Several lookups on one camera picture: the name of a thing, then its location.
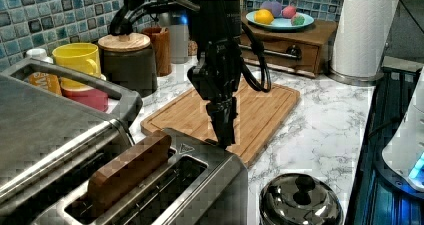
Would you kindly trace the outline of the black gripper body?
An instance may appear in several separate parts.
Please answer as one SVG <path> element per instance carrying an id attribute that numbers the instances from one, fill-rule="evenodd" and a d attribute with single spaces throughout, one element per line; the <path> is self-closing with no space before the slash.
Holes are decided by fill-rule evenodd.
<path id="1" fill-rule="evenodd" d="M 209 42 L 187 77 L 203 100 L 223 102 L 238 89 L 241 51 L 235 41 Z"/>

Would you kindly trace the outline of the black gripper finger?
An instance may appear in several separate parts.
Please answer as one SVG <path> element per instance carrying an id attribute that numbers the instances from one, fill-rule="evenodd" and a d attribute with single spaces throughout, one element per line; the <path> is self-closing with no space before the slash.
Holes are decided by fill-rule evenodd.
<path id="1" fill-rule="evenodd" d="M 222 102 L 211 101 L 206 105 L 207 113 L 217 137 L 217 145 L 223 149 L 235 143 L 234 119 L 237 117 L 237 99 Z"/>

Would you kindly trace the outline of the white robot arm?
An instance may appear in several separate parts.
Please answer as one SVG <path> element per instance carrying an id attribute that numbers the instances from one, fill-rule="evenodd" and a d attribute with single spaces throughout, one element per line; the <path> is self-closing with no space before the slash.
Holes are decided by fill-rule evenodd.
<path id="1" fill-rule="evenodd" d="M 249 176 L 256 184 L 277 172 L 313 175 L 348 193 L 380 174 L 409 183 L 423 156 L 423 113 L 415 106 L 420 63 L 387 56 L 375 88 L 329 79 L 291 80 L 301 101 Z"/>

